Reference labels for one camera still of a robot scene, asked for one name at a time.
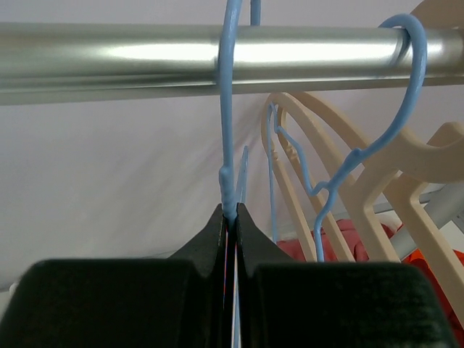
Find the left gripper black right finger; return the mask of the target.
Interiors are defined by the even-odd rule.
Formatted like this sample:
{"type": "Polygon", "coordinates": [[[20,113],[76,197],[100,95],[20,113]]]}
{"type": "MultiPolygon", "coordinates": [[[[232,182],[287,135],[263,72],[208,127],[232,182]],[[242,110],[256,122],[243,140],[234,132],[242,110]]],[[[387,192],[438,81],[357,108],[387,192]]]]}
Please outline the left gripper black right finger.
{"type": "Polygon", "coordinates": [[[397,262],[299,262],[243,204],[236,219],[243,347],[455,347],[431,283],[397,262]]]}

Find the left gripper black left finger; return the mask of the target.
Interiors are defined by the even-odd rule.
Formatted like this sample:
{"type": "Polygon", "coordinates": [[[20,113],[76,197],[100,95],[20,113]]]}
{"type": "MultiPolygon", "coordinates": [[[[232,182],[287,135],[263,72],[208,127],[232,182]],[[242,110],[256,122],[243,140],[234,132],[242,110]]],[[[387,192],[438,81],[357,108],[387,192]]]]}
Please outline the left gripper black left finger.
{"type": "Polygon", "coordinates": [[[1,319],[3,347],[222,347],[225,223],[166,259],[55,259],[22,276],[1,319]]]}

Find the orange t shirt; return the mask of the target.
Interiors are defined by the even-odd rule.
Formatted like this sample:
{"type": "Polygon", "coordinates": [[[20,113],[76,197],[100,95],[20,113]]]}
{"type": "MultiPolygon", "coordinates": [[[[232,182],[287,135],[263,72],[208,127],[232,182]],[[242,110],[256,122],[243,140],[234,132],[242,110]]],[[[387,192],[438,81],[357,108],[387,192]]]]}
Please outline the orange t shirt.
{"type": "Polygon", "coordinates": [[[454,323],[459,322],[463,327],[463,263],[455,254],[455,251],[446,244],[438,247],[420,245],[421,257],[417,252],[406,257],[406,265],[418,266],[420,271],[426,272],[426,279],[431,281],[435,293],[441,304],[447,300],[445,314],[449,317],[450,311],[454,312],[454,323]]]}

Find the beige wooden hanger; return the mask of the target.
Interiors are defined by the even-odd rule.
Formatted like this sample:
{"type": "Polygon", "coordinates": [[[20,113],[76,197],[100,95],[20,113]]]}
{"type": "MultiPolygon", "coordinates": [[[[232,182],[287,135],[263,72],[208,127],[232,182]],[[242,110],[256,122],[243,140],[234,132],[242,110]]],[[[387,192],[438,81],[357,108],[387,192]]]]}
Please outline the beige wooden hanger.
{"type": "MultiPolygon", "coordinates": [[[[294,96],[288,93],[272,93],[267,98],[265,108],[262,111],[261,136],[262,144],[272,169],[270,181],[277,183],[283,194],[283,200],[296,228],[297,237],[302,246],[305,259],[307,261],[316,261],[324,255],[323,245],[316,239],[315,228],[308,226],[295,188],[285,167],[278,159],[278,154],[270,134],[273,128],[270,124],[270,115],[272,112],[276,113],[274,120],[277,123],[278,138],[281,146],[302,185],[312,183],[313,179],[311,175],[303,173],[303,165],[305,163],[302,159],[303,152],[297,146],[291,144],[290,140],[284,136],[286,132],[286,116],[291,115],[297,122],[306,137],[309,138],[328,174],[335,176],[336,171],[342,165],[341,153],[316,119],[320,117],[327,121],[335,117],[336,112],[322,100],[306,92],[294,96]]],[[[354,188],[355,179],[352,175],[348,175],[342,180],[338,191],[332,194],[332,198],[342,200],[349,217],[352,219],[360,235],[369,259],[371,261],[399,261],[392,243],[387,238],[381,227],[381,223],[373,212],[373,208],[364,207],[358,202],[360,195],[355,193],[354,188]]]]}
{"type": "MultiPolygon", "coordinates": [[[[426,29],[450,30],[456,40],[448,49],[429,49],[426,85],[452,85],[463,79],[463,2],[422,1],[412,12],[426,29]]],[[[438,247],[445,237],[421,207],[419,195],[429,183],[463,182],[463,126],[445,123],[429,143],[420,142],[408,129],[365,163],[355,187],[358,202],[372,207],[383,193],[408,229],[417,248],[438,247]]]]}

